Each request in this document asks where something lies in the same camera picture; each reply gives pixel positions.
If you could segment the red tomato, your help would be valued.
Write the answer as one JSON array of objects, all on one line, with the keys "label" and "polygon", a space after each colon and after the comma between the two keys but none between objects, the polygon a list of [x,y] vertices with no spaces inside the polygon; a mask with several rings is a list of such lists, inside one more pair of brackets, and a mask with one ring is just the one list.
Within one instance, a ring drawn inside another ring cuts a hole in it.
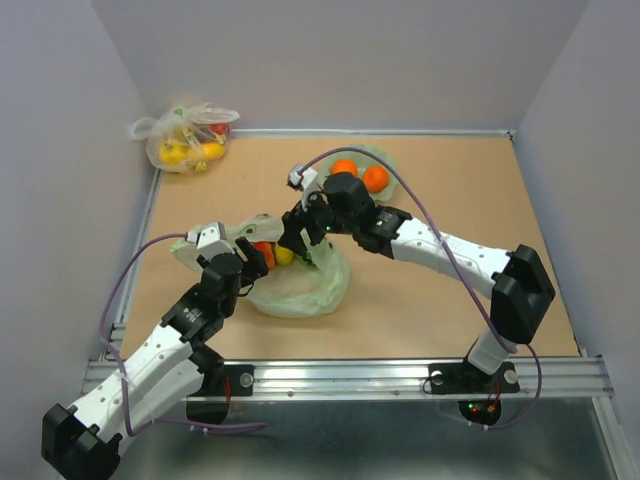
[{"label": "red tomato", "polygon": [[261,252],[265,258],[265,263],[269,270],[276,267],[277,261],[275,257],[275,243],[268,241],[254,242],[253,246],[256,250]]}]

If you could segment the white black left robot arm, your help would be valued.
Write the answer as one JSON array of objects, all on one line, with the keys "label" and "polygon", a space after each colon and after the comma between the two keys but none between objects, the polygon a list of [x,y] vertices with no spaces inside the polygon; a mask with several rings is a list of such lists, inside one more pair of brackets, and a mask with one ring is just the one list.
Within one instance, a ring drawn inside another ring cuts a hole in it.
[{"label": "white black left robot arm", "polygon": [[[213,238],[212,246],[205,241]],[[135,439],[187,396],[215,392],[224,361],[207,341],[234,313],[242,288],[268,273],[246,238],[198,238],[201,279],[127,360],[70,406],[43,417],[41,455],[65,479],[109,479]]]}]

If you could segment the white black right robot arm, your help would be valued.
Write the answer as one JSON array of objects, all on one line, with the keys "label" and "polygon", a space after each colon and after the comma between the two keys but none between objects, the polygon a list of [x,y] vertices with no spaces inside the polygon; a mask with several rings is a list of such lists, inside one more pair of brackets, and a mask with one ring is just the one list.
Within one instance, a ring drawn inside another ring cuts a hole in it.
[{"label": "white black right robot arm", "polygon": [[482,390],[521,345],[529,344],[556,291],[537,251],[489,248],[438,230],[432,220],[375,203],[364,183],[349,173],[324,182],[315,170],[298,167],[288,175],[301,199],[282,216],[281,246],[297,255],[328,234],[349,235],[363,250],[427,267],[460,281],[472,299],[485,297],[487,330],[460,366],[463,384]]}]

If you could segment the green avocado print plastic bag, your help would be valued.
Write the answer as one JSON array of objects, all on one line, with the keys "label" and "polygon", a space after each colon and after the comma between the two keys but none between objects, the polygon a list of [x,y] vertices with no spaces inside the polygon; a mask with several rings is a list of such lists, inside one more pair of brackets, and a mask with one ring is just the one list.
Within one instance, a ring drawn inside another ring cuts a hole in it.
[{"label": "green avocado print plastic bag", "polygon": [[[260,214],[239,226],[225,227],[229,243],[244,236],[254,241],[276,242],[283,233],[281,218]],[[288,266],[276,266],[256,281],[246,299],[260,312],[279,318],[302,319],[329,314],[343,300],[350,281],[350,265],[337,246],[325,237],[317,246],[310,244],[306,231],[302,239],[310,250],[315,267],[296,259]],[[171,254],[184,266],[199,273],[197,252],[187,240],[178,240],[170,248]]]}]

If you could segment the orange fruit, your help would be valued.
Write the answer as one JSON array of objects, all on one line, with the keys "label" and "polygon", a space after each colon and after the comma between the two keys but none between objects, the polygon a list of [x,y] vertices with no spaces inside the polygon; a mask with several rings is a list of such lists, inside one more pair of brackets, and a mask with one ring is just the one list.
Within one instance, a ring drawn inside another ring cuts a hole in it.
[{"label": "orange fruit", "polygon": [[335,175],[340,173],[349,173],[354,177],[358,177],[359,176],[358,166],[351,159],[348,159],[348,158],[338,159],[331,165],[330,174]]},{"label": "orange fruit", "polygon": [[364,171],[361,180],[369,193],[377,194],[389,185],[390,177],[384,167],[371,165]]}]

